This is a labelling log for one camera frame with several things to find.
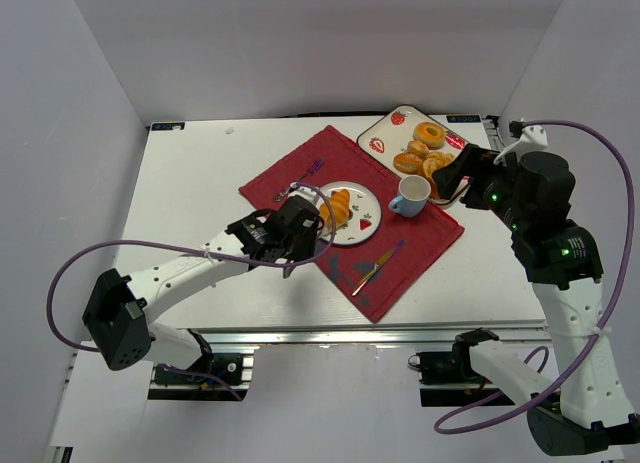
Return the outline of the right table logo sticker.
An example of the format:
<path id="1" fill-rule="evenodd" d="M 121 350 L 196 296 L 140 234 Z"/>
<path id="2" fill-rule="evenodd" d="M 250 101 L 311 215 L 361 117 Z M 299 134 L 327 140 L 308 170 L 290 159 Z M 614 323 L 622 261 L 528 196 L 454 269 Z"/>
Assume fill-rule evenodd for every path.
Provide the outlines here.
<path id="1" fill-rule="evenodd" d="M 470 124 L 481 123 L 482 119 L 479 115 L 460 114 L 460 115 L 447 115 L 446 120 L 452 124 Z"/>

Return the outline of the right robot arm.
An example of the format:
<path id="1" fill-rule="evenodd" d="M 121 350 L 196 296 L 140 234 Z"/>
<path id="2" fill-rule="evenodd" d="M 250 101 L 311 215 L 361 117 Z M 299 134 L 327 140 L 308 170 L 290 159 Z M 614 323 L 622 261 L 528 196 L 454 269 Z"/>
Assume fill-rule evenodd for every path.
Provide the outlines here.
<path id="1" fill-rule="evenodd" d="M 548 380 L 487 329 L 458 335 L 451 352 L 420 371 L 426 384 L 489 382 L 524 416 L 537 446 L 550 456 L 579 456 L 639 441 L 639 416 L 619 380 L 607 323 L 614 301 L 602 298 L 604 274 L 591 233 L 569 218 L 576 179 L 548 151 L 545 121 L 513 121 L 501 151 L 468 144 L 433 174 L 443 197 L 462 180 L 464 206 L 488 210 L 510 230 L 548 325 L 548 354 L 558 377 Z"/>

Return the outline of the iridescent table knife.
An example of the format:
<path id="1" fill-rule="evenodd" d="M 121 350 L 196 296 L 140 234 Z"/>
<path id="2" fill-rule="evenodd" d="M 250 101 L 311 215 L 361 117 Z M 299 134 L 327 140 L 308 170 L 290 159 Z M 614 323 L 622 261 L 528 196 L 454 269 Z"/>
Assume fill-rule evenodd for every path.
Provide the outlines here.
<path id="1" fill-rule="evenodd" d="M 366 273 L 354 288 L 352 295 L 357 296 L 367 283 L 379 272 L 379 270 L 405 245 L 406 239 L 396 243 L 391 249 L 384 253 L 373 265 L 372 269 Z"/>

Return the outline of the watermelon pattern plate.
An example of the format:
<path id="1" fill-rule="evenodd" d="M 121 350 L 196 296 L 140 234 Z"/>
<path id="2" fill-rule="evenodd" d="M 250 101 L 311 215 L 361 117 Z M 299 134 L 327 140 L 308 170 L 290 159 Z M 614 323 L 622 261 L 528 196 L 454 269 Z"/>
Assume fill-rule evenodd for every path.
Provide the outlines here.
<path id="1" fill-rule="evenodd" d="M 374 193 L 361 184 L 336 181 L 321 187 L 322 193 L 331 201 L 340 200 L 337 218 L 344 224 L 334 237 L 334 244 L 354 246 L 369 239 L 381 223 L 382 210 Z"/>

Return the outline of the croissant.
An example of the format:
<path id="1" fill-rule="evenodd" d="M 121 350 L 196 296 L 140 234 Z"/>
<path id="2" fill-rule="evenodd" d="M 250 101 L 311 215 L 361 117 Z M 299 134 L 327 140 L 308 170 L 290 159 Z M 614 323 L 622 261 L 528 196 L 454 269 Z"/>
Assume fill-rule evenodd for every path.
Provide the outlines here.
<path id="1" fill-rule="evenodd" d="M 327 232 L 333 229 L 333 223 L 336 223 L 337 229 L 344 226 L 350 216 L 349 190 L 333 191 L 329 197 L 329 204 L 322 203 L 319 207 L 319 214 L 324 221 L 324 229 Z"/>

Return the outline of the aluminium table rail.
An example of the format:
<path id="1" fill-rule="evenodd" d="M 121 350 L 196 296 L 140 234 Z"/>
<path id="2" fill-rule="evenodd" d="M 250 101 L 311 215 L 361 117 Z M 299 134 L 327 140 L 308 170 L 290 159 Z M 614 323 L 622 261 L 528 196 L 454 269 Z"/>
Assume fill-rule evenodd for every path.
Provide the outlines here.
<path id="1" fill-rule="evenodd" d="M 503 341 L 522 343 L 549 339 L 546 324 L 516 322 L 478 324 L 383 324 L 317 327 L 265 327 L 202 329 L 204 338 L 216 345 L 267 344 L 430 344 L 450 343 L 459 334 L 489 329 Z"/>

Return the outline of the iridescent fork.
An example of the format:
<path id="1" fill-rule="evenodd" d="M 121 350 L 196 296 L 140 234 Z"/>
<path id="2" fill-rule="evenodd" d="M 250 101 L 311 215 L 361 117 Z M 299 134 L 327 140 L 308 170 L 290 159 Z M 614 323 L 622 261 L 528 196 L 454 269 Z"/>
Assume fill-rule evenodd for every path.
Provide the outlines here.
<path id="1" fill-rule="evenodd" d="M 305 178 L 313 176 L 315 173 L 317 173 L 321 167 L 324 164 L 324 158 L 323 157 L 317 157 L 312 164 L 306 169 L 306 171 L 299 176 L 299 178 L 297 180 L 295 180 L 293 183 L 291 183 L 286 189 L 282 190 L 281 192 L 279 192 L 277 195 L 275 195 L 273 197 L 273 201 L 274 202 L 280 202 L 282 200 L 284 200 L 295 188 L 296 185 L 300 182 L 302 182 Z"/>

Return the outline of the strawberry pattern tray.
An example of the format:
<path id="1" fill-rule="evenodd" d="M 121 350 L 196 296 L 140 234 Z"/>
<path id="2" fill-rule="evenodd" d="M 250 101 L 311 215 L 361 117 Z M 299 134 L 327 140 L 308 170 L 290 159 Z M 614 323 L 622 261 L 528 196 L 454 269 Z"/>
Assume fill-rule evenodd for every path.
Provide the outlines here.
<path id="1" fill-rule="evenodd" d="M 469 143 L 484 148 L 490 147 L 482 122 L 452 124 L 447 122 L 446 116 L 427 115 L 413 106 L 401 105 L 361 133 L 356 143 L 371 158 L 399 178 L 408 174 L 403 174 L 393 167 L 393 158 L 399 153 L 407 152 L 408 142 L 414 140 L 414 128 L 421 122 L 433 122 L 446 130 L 446 141 L 436 151 L 458 156 Z"/>

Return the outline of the left table logo sticker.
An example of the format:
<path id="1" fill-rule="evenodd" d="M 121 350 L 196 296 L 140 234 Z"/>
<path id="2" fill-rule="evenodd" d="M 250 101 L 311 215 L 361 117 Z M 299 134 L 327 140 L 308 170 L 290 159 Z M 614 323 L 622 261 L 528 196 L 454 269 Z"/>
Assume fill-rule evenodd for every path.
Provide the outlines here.
<path id="1" fill-rule="evenodd" d="M 155 122 L 150 126 L 151 131 L 182 131 L 185 122 Z"/>

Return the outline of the small round bun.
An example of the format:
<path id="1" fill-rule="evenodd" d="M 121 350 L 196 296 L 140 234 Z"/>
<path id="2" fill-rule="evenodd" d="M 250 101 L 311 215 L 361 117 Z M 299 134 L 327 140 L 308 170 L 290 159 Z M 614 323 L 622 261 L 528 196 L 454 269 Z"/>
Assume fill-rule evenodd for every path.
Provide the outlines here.
<path id="1" fill-rule="evenodd" d="M 407 152 L 419 157 L 421 160 L 425 160 L 430 149 L 425 143 L 419 140 L 411 140 L 407 144 Z"/>

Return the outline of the red cloth placemat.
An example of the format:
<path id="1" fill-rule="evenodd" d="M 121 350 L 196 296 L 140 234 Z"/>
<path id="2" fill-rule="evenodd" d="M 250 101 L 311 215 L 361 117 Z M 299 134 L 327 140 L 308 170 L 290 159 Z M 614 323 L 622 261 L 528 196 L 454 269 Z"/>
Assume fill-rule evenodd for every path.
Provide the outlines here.
<path id="1" fill-rule="evenodd" d="M 278 160 L 239 192 L 257 209 L 276 208 L 273 196 L 322 157 L 321 169 L 306 181 L 318 188 L 350 181 L 371 190 L 382 207 L 378 229 L 355 246 L 334 244 L 316 262 L 322 273 L 370 322 L 378 322 L 458 240 L 464 228 L 440 208 L 427 204 L 415 217 L 388 209 L 396 196 L 397 176 L 365 154 L 359 146 L 328 126 Z"/>

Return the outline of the sugared cream bun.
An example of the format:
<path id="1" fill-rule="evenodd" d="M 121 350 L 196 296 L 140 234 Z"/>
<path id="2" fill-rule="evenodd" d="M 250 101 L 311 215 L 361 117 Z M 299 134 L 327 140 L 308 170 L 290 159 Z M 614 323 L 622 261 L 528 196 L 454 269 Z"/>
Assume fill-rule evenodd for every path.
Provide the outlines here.
<path id="1" fill-rule="evenodd" d="M 423 160 L 413 153 L 403 152 L 393 158 L 393 167 L 403 174 L 422 174 Z"/>

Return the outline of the table logo sticker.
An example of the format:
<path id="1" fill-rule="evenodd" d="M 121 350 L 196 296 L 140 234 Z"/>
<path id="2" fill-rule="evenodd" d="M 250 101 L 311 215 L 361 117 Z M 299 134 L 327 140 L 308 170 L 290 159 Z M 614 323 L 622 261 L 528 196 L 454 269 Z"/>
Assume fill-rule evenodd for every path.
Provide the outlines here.
<path id="1" fill-rule="evenodd" d="M 460 115 L 447 115 L 446 120 L 452 124 L 470 124 L 481 123 L 482 119 L 479 115 L 460 114 Z"/>
<path id="2" fill-rule="evenodd" d="M 155 122 L 150 126 L 151 131 L 182 131 L 185 122 Z"/>

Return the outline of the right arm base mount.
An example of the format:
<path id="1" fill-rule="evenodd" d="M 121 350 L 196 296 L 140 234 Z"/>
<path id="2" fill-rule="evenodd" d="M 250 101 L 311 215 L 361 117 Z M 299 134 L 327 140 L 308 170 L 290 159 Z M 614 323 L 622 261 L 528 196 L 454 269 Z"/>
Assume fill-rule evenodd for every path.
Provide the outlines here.
<path id="1" fill-rule="evenodd" d="M 419 374 L 423 408 L 462 407 L 492 397 L 484 406 L 514 406 L 507 396 L 489 387 L 489 381 L 471 369 L 469 349 L 486 341 L 498 341 L 491 330 L 479 328 L 456 336 L 449 351 L 418 352 L 408 358 Z"/>

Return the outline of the light blue mug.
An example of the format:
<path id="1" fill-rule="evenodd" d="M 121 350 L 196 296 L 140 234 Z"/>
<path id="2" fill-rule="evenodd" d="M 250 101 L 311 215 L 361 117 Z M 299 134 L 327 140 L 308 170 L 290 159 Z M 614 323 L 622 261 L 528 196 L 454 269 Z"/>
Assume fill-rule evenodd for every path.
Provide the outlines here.
<path id="1" fill-rule="evenodd" d="M 431 184 L 427 179 L 409 175 L 399 182 L 397 196 L 389 202 L 388 208 L 393 213 L 412 218 L 423 210 L 430 194 Z"/>

